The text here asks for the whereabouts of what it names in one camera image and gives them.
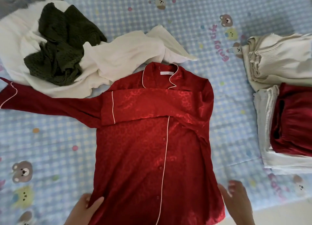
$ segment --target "bed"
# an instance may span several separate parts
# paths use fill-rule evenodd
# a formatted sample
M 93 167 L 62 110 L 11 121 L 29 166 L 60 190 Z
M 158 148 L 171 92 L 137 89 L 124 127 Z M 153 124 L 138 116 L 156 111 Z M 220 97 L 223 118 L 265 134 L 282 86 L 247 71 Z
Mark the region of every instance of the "bed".
M 310 33 L 310 0 L 65 0 L 108 38 L 163 25 L 198 61 L 182 64 L 208 78 L 214 90 L 210 143 L 219 183 L 241 180 L 254 210 L 312 195 L 312 175 L 274 175 L 258 149 L 256 113 L 239 52 L 248 37 Z M 0 65 L 0 76 L 9 78 Z M 0 90 L 5 85 L 0 83 Z M 97 96 L 108 89 L 94 89 Z M 33 197 L 34 224 L 63 224 L 74 204 L 93 190 L 96 129 L 75 119 L 0 110 L 0 224 L 15 224 L 16 194 Z M 32 180 L 13 180 L 18 163 L 32 163 Z

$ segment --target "teddy bear print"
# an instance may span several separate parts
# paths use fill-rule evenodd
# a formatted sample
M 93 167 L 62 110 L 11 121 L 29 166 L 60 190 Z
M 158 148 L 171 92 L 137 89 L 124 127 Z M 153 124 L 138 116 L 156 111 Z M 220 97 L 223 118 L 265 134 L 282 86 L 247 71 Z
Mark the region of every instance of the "teddy bear print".
M 165 9 L 166 8 L 166 0 L 155 0 L 155 5 L 158 9 Z
M 303 197 L 307 194 L 306 192 L 306 185 L 303 181 L 303 179 L 298 176 L 298 175 L 294 175 L 294 183 L 295 183 L 295 192 L 296 192 L 296 195 L 299 196 L 299 197 Z
M 230 49 L 227 49 L 227 52 L 228 53 L 234 53 L 234 55 L 236 56 L 236 57 L 238 57 L 238 58 L 240 58 L 240 59 L 242 59 L 243 58 L 243 54 L 242 54 L 242 52 L 241 52 L 241 45 L 238 43 L 238 42 L 235 42 L 234 44 L 233 44 L 233 47 L 232 48 L 230 48 Z
M 233 20 L 229 14 L 220 15 L 221 25 L 222 27 L 232 27 Z
M 32 187 L 24 186 L 14 191 L 12 202 L 14 208 L 26 209 L 32 205 L 34 201 L 34 192 Z
M 228 38 L 228 40 L 231 41 L 236 41 L 238 39 L 238 33 L 236 31 L 235 28 L 229 28 L 226 32 L 225 32 L 225 36 Z
M 33 218 L 33 213 L 31 211 L 26 211 L 21 215 L 18 220 L 17 225 L 35 225 L 35 218 Z
M 32 164 L 28 161 L 14 164 L 12 169 L 14 173 L 12 180 L 14 183 L 28 182 L 33 177 Z

